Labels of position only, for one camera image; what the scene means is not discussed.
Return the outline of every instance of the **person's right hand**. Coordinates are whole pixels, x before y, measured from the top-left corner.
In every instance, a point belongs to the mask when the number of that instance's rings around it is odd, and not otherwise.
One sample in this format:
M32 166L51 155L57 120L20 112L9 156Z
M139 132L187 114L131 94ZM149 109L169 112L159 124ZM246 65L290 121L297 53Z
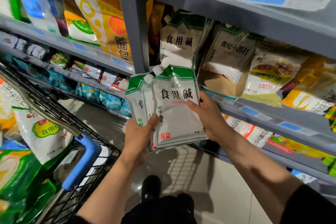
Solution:
M230 131L232 128L224 120L215 101L204 91L201 91L199 96L202 100L200 106L190 100L187 101L187 105L191 111L198 114L208 138L218 142L221 137L225 136L226 131Z

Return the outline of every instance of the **person's left hand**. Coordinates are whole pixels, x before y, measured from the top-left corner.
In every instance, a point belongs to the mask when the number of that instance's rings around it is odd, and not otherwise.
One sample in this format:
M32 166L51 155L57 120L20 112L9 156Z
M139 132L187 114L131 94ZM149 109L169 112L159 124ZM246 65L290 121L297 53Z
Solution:
M130 119L126 124L125 146L120 157L128 164L142 165L147 158L145 149L148 147L149 137L155 128L159 117L153 114L146 126L141 127Z

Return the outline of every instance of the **vertical gray post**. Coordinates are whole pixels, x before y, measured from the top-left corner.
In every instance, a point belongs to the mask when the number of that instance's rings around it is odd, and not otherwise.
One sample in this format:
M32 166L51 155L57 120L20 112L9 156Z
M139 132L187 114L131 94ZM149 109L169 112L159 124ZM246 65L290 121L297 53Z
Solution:
M136 73L149 72L146 0L120 0Z

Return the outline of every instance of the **shopping cart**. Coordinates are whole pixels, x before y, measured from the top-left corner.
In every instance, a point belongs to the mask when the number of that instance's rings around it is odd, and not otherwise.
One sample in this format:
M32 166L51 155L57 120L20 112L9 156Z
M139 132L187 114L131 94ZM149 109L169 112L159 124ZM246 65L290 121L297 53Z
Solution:
M61 190L46 205L35 223L64 224L76 214L120 155L120 151L59 104L56 99L0 63L3 78L30 107L72 133L85 153L67 176Z

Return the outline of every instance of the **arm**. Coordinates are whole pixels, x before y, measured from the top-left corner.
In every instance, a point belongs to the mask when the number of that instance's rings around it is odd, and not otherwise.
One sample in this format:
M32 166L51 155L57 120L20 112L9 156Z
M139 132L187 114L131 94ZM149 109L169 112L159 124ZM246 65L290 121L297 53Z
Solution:
M130 119L126 125L125 147L112 169L85 202L77 215L91 224L121 222L134 170L146 160L145 148L159 118L153 115L146 126Z
M226 152L270 220L280 223L289 198L303 183L234 131L205 92L200 96L200 106L188 101L189 108L199 115L208 138Z

